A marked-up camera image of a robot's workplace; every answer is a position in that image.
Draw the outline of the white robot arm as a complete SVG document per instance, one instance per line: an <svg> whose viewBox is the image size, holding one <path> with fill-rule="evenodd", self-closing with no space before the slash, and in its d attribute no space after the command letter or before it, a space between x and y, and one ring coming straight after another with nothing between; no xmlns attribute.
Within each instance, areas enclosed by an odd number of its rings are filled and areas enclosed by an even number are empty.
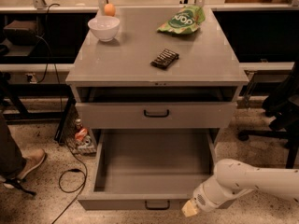
<svg viewBox="0 0 299 224"><path fill-rule="evenodd" d="M182 213L191 217L200 211L211 212L254 190L298 203L299 170L261 168L232 159L220 160L214 166L213 175L193 191Z"/></svg>

